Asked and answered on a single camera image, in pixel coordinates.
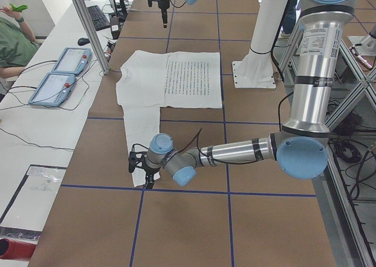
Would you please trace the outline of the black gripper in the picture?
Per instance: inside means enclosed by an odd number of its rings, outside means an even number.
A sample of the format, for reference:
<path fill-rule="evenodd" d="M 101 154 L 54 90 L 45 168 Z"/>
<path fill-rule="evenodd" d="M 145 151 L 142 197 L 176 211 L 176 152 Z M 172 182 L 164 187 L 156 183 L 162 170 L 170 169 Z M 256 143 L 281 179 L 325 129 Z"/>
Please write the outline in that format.
<path fill-rule="evenodd" d="M 150 163 L 147 159 L 143 163 L 144 170 L 146 172 L 145 188 L 152 189 L 155 181 L 155 174 L 159 172 L 160 166 Z"/>
<path fill-rule="evenodd" d="M 167 9 L 166 8 L 161 8 L 160 10 L 161 10 L 161 15 L 162 15 L 163 27 L 167 28 L 167 24 L 168 24 Z"/>

